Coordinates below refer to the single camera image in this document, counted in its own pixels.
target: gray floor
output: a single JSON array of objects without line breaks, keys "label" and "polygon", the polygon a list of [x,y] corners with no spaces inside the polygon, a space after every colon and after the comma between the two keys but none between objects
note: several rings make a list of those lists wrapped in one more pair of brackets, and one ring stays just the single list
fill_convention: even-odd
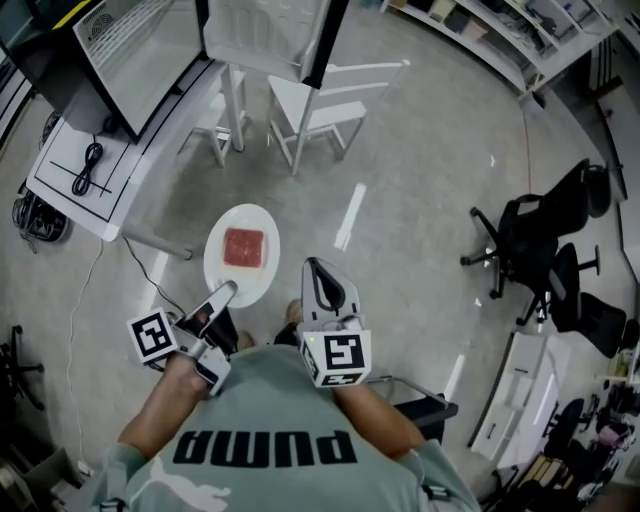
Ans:
[{"label": "gray floor", "polygon": [[[599,157],[552,94],[545,113],[527,116],[528,155],[514,91],[448,40],[408,18],[350,8],[333,55],[335,64],[406,58],[411,67],[368,118],[343,161],[334,159],[327,140],[313,140],[296,179],[267,137],[266,81],[250,73],[253,123],[246,150],[230,152],[226,168],[220,169],[207,141],[193,135],[178,156],[175,173],[166,177],[163,192],[145,212],[145,221],[159,235],[196,248],[191,261],[169,259],[162,285],[184,308],[195,306],[207,294],[202,251],[216,220],[240,203],[265,207],[280,231],[280,265],[267,294],[234,313],[238,327],[260,343],[269,342],[282,325],[286,304],[299,295],[304,259],[315,255],[338,265],[359,286],[373,331],[376,371],[442,391],[456,358],[466,355],[454,396],[460,414],[448,423],[445,448],[477,490],[491,465],[471,454],[466,442],[528,294],[511,285],[505,299],[491,301],[491,268],[460,267],[460,255],[486,241],[469,208],[476,205],[496,218],[508,199],[544,192],[579,159]],[[25,327],[24,357],[47,368],[38,387],[47,405],[46,422],[37,421],[77,459],[79,432],[66,379],[69,316],[100,243],[75,227],[65,244],[39,244],[39,253],[32,254],[9,216],[48,113],[42,100],[30,105],[0,165],[5,208],[0,216],[5,240],[1,307],[5,325]],[[341,251],[333,243],[358,183],[367,191],[348,247]],[[581,259],[591,255],[593,243],[601,244],[603,275],[588,278],[587,291],[630,310],[633,295],[614,229],[610,214],[591,222],[574,240]],[[150,270],[162,262],[158,253],[135,248]],[[105,245],[76,314],[70,371],[88,462],[99,462],[157,379],[136,362],[125,328],[128,318],[150,307],[149,297],[154,296],[124,243]],[[158,297],[152,300],[162,304]],[[592,369],[605,365],[583,341],[575,340],[579,348],[570,395],[583,391]]]}]

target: red square object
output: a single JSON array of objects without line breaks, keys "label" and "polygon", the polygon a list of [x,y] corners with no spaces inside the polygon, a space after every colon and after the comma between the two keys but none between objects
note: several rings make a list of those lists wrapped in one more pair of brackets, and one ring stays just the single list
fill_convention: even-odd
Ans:
[{"label": "red square object", "polygon": [[263,239],[262,231],[227,229],[224,235],[224,263],[234,267],[260,267]]}]

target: puma logo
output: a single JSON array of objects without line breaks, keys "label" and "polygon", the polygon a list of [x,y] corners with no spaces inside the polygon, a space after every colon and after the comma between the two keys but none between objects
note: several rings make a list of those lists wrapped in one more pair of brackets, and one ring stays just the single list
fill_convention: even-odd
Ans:
[{"label": "puma logo", "polygon": [[131,498],[131,504],[136,501],[142,492],[152,483],[158,482],[166,485],[183,502],[196,510],[203,512],[222,512],[227,508],[227,502],[220,499],[231,494],[228,487],[218,489],[211,485],[196,486],[190,480],[180,475],[169,475],[164,472],[160,457],[153,459],[151,474],[142,487]]}]

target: white plate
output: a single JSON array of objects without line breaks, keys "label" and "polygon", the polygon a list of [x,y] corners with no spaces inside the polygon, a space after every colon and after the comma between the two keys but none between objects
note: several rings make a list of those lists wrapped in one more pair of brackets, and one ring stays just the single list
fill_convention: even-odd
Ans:
[{"label": "white plate", "polygon": [[[234,267],[224,263],[224,238],[227,229],[256,229],[264,233],[260,268]],[[235,281],[238,293],[230,308],[250,306],[271,286],[280,261],[280,234],[269,212],[255,204],[241,204],[226,212],[213,226],[204,249],[204,278],[213,292],[226,281]]]}]

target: forearm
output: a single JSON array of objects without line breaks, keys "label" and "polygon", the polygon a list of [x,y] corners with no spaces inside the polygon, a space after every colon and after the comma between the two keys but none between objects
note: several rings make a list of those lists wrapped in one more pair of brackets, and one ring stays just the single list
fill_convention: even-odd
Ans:
[{"label": "forearm", "polygon": [[334,388],[333,394],[358,433],[386,456],[398,459],[425,442],[411,421],[366,384]]},{"label": "forearm", "polygon": [[124,428],[118,442],[139,450],[149,460],[176,435],[206,394],[206,384],[184,356],[174,356],[138,415]]}]

